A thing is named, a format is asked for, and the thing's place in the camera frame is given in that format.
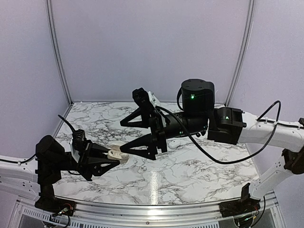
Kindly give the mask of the white earbud charging case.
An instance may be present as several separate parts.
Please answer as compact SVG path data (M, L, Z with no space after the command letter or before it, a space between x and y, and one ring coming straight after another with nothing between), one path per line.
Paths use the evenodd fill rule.
M121 164L125 164L129 161L129 154L121 152L120 145L110 145L110 150L107 153L107 158L110 160L118 160Z

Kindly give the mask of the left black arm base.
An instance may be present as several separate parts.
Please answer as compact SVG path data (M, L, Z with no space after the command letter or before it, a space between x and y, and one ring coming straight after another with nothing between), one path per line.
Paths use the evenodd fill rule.
M35 207L52 213L52 216L72 216L75 211L76 202L55 197L52 185L40 186L39 198Z

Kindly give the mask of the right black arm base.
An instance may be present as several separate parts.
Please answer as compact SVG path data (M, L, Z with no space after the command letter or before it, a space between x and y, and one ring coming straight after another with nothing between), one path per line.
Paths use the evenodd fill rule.
M252 199L249 193L250 183L242 187L241 197L219 203L219 210L223 218L249 213L260 209L260 200Z

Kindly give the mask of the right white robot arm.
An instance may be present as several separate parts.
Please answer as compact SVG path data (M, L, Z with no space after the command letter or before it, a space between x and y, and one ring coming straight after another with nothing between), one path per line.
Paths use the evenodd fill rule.
M154 160L158 150L167 151L170 138L206 135L208 140L226 143L258 143L283 149L281 157L256 181L242 188L235 208L245 213L268 191L285 179L304 172L304 121L280 122L231 107L215 107L215 87L202 79L187 79L177 93L180 109L163 108L152 92L133 91L137 109L120 124L148 128L150 133L121 146L121 151Z

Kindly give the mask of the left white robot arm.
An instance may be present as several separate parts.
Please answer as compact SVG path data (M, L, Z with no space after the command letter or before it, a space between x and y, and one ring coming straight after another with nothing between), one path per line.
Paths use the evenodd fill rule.
M49 211L56 211L63 200L55 197L53 184L61 180L62 171L76 171L91 181L93 176L102 176L121 163L119 157L111 156L112 151L84 136L73 136L71 150L64 147L51 135L44 136L36 145L35 154L24 161L1 159L0 170L12 178L35 182L40 192L35 197Z

